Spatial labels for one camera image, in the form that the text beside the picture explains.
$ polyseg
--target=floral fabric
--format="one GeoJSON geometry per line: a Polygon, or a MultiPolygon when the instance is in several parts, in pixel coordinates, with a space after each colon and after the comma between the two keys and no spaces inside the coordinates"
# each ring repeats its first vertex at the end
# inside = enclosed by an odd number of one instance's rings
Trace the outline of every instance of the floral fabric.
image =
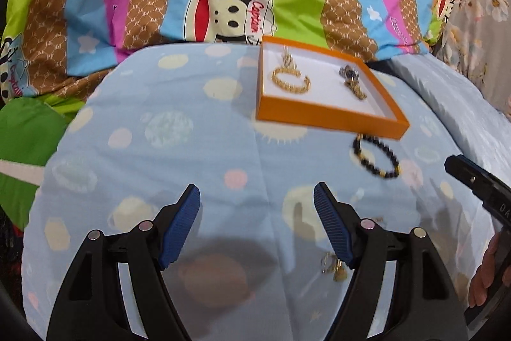
{"type": "Polygon", "coordinates": [[[460,0],[437,57],[466,76],[511,120],[511,0],[460,0]]]}

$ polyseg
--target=star print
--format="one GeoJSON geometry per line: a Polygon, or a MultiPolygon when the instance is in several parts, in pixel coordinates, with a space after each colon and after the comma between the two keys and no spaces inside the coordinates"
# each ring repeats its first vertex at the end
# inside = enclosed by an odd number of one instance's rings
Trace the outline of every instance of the star print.
{"type": "Polygon", "coordinates": [[[321,316],[321,312],[319,311],[314,311],[311,315],[311,322],[312,321],[317,321],[319,319],[319,317],[321,316]]]}
{"type": "Polygon", "coordinates": [[[382,21],[382,17],[380,17],[380,13],[378,11],[375,11],[372,9],[372,6],[369,5],[369,8],[367,8],[367,13],[369,14],[369,19],[371,21],[382,21]]]}
{"type": "Polygon", "coordinates": [[[84,54],[88,52],[89,54],[95,54],[96,45],[99,44],[99,40],[92,36],[92,32],[89,32],[87,35],[79,36],[78,43],[80,44],[80,49],[78,52],[80,54],[84,54]]]}

